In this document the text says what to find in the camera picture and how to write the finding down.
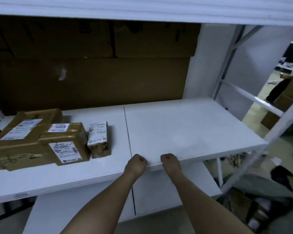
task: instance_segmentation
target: left hand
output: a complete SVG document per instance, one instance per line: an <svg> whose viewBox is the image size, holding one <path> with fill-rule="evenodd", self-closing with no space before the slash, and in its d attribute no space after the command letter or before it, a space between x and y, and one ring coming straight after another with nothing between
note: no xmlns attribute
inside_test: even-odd
<svg viewBox="0 0 293 234"><path fill-rule="evenodd" d="M139 154L135 154L127 163L124 174L130 174L135 179L138 179L145 171L147 161Z"/></svg>

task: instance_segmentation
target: white shelf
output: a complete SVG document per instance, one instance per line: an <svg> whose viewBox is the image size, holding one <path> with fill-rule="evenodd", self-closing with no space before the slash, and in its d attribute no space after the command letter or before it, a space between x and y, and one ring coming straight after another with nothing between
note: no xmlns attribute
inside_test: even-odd
<svg viewBox="0 0 293 234"><path fill-rule="evenodd" d="M207 195L222 194L203 162L183 166L182 171ZM137 216L182 205L175 186L164 170L143 174L133 185L133 197Z"/></svg>
<svg viewBox="0 0 293 234"><path fill-rule="evenodd" d="M131 158L123 106L63 111L64 119L82 122L88 130L93 122L107 121L112 130L112 155L64 166L56 164L0 171L0 203L46 194L117 178ZM3 129L13 117L0 122Z"/></svg>
<svg viewBox="0 0 293 234"><path fill-rule="evenodd" d="M0 0L0 15L293 26L293 0Z"/></svg>
<svg viewBox="0 0 293 234"><path fill-rule="evenodd" d="M183 173L209 196L221 191L202 162L183 167ZM23 234L59 234L75 214L111 181L38 196ZM120 222L181 205L176 188L166 173L156 171L142 175L129 193Z"/></svg>
<svg viewBox="0 0 293 234"><path fill-rule="evenodd" d="M111 183L102 182L38 196L23 234L59 234L88 201ZM133 195L130 191L119 221L134 216Z"/></svg>
<svg viewBox="0 0 293 234"><path fill-rule="evenodd" d="M162 169L160 156L173 153L181 163L252 151L267 142L211 98L125 105L132 155Z"/></svg>

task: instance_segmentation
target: beige floor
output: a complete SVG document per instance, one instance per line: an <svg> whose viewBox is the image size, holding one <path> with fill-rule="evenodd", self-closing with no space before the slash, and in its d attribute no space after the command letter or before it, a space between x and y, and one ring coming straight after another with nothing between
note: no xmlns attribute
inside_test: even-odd
<svg viewBox="0 0 293 234"><path fill-rule="evenodd" d="M269 78L269 81L280 81L278 73L275 71ZM261 99L265 99L275 85L266 84L259 94ZM268 129L261 125L260 121L267 113L263 107L253 104L243 119L243 122L261 137L264 137ZM268 148L268 157L279 157L282 159L282 165L293 173L293 138L279 138ZM211 174L216 177L216 165L214 161L205 163ZM269 171L274 166L270 159L266 159L256 171L262 176L269 177ZM223 173L228 175L233 173L234 169L228 161L223 162ZM31 209L27 209L8 219L0 221L0 234L11 233L21 234L26 224ZM134 233L134 234L191 234L194 233L190 220L183 207L167 210L153 215L137 218L117 226L115 234Z"/></svg>

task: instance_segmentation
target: lower shelf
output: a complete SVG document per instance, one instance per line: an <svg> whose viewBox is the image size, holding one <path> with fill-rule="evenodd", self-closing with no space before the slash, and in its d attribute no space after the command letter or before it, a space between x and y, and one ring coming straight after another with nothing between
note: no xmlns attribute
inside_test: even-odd
<svg viewBox="0 0 293 234"><path fill-rule="evenodd" d="M221 191L202 162L183 167L184 174L209 196ZM23 234L58 234L76 213L112 181L58 191L37 197ZM120 222L181 205L176 188L163 170L145 173L129 193Z"/></svg>

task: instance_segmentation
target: hand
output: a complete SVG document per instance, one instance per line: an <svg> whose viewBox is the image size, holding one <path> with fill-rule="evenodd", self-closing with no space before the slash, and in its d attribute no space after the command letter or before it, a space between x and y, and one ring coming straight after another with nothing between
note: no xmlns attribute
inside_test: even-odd
<svg viewBox="0 0 293 234"><path fill-rule="evenodd" d="M170 179L173 179L174 177L182 174L180 162L178 158L172 153L163 154L160 157L160 160L163 163L165 172L170 177Z"/></svg>
<svg viewBox="0 0 293 234"><path fill-rule="evenodd" d="M147 167L147 161L139 154L135 154L127 163L124 174L131 175L134 179L138 179L144 173Z"/></svg>

